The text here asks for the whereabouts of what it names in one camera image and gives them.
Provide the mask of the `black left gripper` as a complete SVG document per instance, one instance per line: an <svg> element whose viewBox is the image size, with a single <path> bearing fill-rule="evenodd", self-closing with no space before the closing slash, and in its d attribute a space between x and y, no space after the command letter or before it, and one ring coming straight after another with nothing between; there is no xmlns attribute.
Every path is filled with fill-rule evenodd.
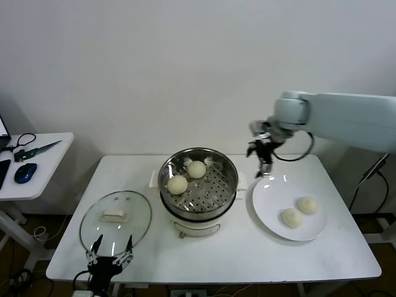
<svg viewBox="0 0 396 297"><path fill-rule="evenodd" d="M115 257L99 257L97 256L103 235L92 244L89 251L86 252L87 268L92 276L88 285L88 290L93 294L107 294L110 288L111 280L115 275L119 275L122 271L122 265L129 265L133 260L133 235L130 235L124 252Z"/></svg>

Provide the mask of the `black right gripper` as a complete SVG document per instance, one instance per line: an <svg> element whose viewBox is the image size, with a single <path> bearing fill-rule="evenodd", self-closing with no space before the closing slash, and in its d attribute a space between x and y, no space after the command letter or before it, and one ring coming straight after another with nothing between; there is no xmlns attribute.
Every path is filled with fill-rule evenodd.
<svg viewBox="0 0 396 297"><path fill-rule="evenodd" d="M250 157L254 152L260 161L255 178L268 176L272 170L272 153L277 148L277 144L271 139L256 139L248 142L246 156Z"/></svg>

